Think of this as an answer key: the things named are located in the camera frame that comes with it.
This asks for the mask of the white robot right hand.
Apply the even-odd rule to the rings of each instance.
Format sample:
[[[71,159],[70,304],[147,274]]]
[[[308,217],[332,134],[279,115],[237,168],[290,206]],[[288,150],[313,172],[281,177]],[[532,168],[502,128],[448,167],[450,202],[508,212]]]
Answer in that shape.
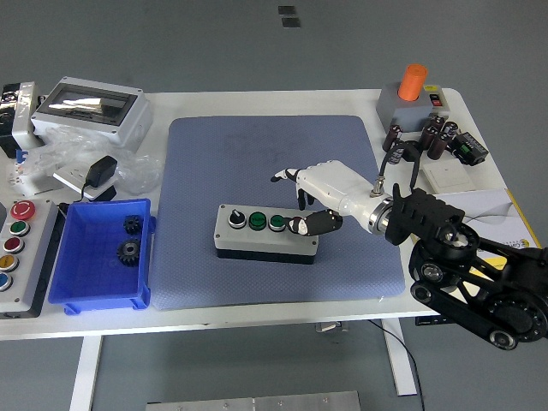
[[[367,232],[383,234],[388,228],[393,199],[384,191],[384,178],[371,184],[338,160],[306,169],[277,172],[272,182],[295,183],[299,208],[319,201],[325,209],[306,217],[284,219],[289,230],[303,236],[322,235],[340,229],[344,217],[353,217]]]

